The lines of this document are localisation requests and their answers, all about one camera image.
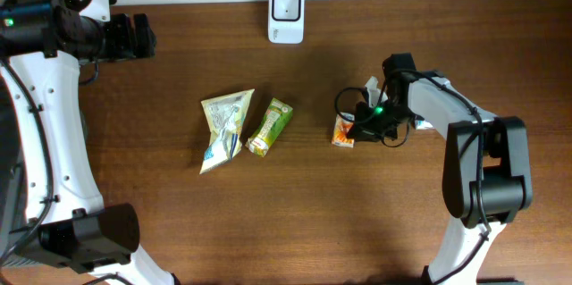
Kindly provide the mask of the teal tissue pack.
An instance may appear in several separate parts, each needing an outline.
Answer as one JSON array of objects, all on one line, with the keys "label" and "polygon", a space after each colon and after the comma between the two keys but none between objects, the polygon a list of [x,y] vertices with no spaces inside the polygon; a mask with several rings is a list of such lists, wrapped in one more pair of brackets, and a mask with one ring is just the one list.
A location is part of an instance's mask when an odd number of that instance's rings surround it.
[{"label": "teal tissue pack", "polygon": [[415,130],[433,130],[434,126],[428,122],[427,120],[423,119],[422,117],[416,117],[413,120],[413,127]]}]

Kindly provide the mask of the green juice carton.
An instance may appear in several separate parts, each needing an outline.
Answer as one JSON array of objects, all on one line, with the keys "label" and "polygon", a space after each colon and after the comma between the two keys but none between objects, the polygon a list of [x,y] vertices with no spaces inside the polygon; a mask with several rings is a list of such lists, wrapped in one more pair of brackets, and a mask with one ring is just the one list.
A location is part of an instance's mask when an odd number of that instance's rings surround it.
[{"label": "green juice carton", "polygon": [[248,139],[248,150],[258,156],[266,156],[270,147],[290,122],[293,108],[277,98],[268,105],[260,126]]}]

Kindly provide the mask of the cream snack bag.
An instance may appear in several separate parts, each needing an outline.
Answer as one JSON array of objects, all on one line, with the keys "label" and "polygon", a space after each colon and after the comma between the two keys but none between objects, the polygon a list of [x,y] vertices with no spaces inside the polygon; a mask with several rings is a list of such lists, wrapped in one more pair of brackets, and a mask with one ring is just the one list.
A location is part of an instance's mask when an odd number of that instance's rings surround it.
[{"label": "cream snack bag", "polygon": [[203,100],[201,105],[210,131],[209,146],[200,174],[230,162],[241,150],[240,135],[254,89]]}]

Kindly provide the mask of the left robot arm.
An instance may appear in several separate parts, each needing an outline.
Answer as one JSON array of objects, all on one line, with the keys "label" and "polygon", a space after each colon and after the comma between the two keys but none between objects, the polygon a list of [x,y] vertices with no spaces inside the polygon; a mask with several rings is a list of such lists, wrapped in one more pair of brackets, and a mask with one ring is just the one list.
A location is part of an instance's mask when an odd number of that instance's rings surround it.
[{"label": "left robot arm", "polygon": [[1,80],[1,265],[87,273],[94,283],[174,284],[140,243],[130,204],[105,206],[88,161],[79,106],[83,65],[152,57],[144,14],[111,13],[117,0],[5,0]]}]

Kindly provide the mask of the orange tissue pack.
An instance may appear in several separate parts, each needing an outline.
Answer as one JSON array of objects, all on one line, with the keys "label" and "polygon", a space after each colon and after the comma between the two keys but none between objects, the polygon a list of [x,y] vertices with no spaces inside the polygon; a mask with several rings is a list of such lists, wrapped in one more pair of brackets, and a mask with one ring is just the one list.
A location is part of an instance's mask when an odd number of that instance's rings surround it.
[{"label": "orange tissue pack", "polygon": [[352,120],[354,115],[351,113],[342,113],[336,116],[333,134],[332,134],[332,144],[337,147],[353,147],[355,140],[348,137],[349,131],[353,127]]}]

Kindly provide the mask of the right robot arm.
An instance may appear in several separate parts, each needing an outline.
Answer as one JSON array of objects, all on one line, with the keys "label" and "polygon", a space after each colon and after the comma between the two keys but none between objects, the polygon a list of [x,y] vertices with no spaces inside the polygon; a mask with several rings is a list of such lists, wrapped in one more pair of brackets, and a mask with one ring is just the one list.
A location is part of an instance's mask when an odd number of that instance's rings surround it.
[{"label": "right robot arm", "polygon": [[357,88],[363,99],[347,136],[387,144],[398,128],[430,124],[446,141],[442,196],[450,219],[438,254],[417,284],[476,284],[494,240],[533,200],[526,126],[500,117],[459,93],[446,76],[420,71],[410,53],[383,61]]}]

